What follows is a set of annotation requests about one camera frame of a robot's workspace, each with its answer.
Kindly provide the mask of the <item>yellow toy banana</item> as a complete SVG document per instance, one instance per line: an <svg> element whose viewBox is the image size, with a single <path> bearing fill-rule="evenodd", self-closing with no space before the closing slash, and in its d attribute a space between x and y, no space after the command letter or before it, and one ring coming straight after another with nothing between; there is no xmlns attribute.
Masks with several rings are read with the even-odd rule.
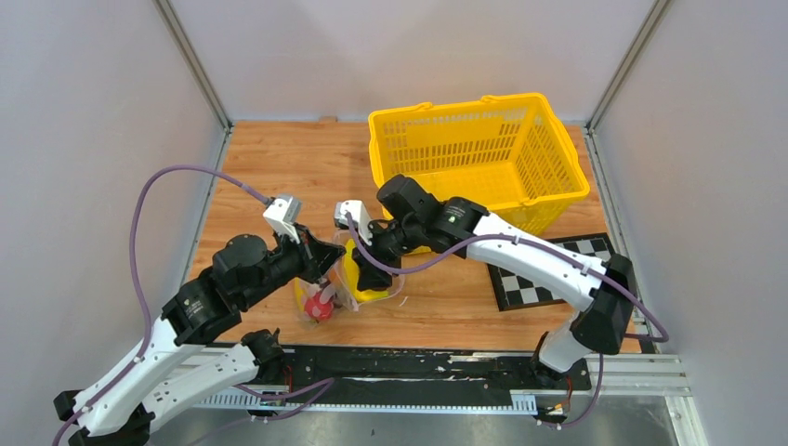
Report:
<svg viewBox="0 0 788 446"><path fill-rule="evenodd" d="M358 289L358 282L361 276L361 271L356 264L356 262L352 258L352 251L355 248L355 243L351 239L347 239L344 243L344 247L346 248L346 255L343 257L340 263L340 270L342 274L342 278L348 288L349 295L352 297L352 300L360 305L366 303L372 303L375 301L383 300L394 295L394 292L391 289L386 289L384 291L376 291L376 290L365 290L360 291Z"/></svg>

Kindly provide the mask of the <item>clear zip top bag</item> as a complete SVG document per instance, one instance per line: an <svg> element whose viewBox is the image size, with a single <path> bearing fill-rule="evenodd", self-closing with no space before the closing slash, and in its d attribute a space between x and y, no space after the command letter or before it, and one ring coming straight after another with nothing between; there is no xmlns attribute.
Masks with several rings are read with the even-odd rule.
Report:
<svg viewBox="0 0 788 446"><path fill-rule="evenodd" d="M404 287L405 278L394 276L392 285L383 291L359 291L357 284L361 272L350 257L354 242L346 230L338 230L333 243L343 245L348 253L333 265L320 283L294 281L295 306L301 321L319 324L342 311L358 312L360 306L394 297Z"/></svg>

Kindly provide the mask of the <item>red toy food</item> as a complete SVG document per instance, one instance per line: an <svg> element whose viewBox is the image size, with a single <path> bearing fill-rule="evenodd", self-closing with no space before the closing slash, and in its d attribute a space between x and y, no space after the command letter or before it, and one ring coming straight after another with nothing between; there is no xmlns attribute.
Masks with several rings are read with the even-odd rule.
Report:
<svg viewBox="0 0 788 446"><path fill-rule="evenodd" d="M313 321L327 321L334 312L334 295L323 290L308 296L304 303L304 312Z"/></svg>

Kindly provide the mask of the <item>yellow toy food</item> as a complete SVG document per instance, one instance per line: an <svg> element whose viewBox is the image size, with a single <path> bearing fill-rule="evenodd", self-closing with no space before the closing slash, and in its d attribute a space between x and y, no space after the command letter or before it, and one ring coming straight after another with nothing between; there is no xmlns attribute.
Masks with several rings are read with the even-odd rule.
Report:
<svg viewBox="0 0 788 446"><path fill-rule="evenodd" d="M308 314L305 311L305 303L309 297L308 295L309 285L300 280L295 279L294 281L294 298L295 298L295 305L298 310L299 317L304 319L307 318Z"/></svg>

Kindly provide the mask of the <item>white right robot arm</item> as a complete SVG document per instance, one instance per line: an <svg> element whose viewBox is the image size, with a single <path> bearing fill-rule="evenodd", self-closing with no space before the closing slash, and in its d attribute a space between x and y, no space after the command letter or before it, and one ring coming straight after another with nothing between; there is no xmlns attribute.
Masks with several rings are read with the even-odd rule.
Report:
<svg viewBox="0 0 788 446"><path fill-rule="evenodd" d="M434 263L456 255L476 260L541 286L575 311L558 329L543 335L531 362L541 387L555 387L585 355L617 355L637 301L632 261L608 259L561 248L520 230L481 204L463 197L441 201L416 180L396 175L376 194L390 213L375 224L363 202L347 200L335 208L335 224L350 232L365 280L413 274L401 258L417 248L433 253Z"/></svg>

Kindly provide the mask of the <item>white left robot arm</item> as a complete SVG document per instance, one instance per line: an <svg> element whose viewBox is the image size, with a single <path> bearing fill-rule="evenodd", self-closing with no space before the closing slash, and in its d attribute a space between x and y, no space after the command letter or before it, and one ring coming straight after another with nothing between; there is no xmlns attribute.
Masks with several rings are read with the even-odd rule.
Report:
<svg viewBox="0 0 788 446"><path fill-rule="evenodd" d="M71 445L143 445L173 415L226 387L257 379L277 382L284 372L279 333L245 334L217 362L176 381L169 374L238 325L244 312L294 279L319 283L341 259L343 246L316 239L296 225L295 237L276 236L269 249L251 234L230 239L210 267L180 286L134 350L96 384L54 399Z"/></svg>

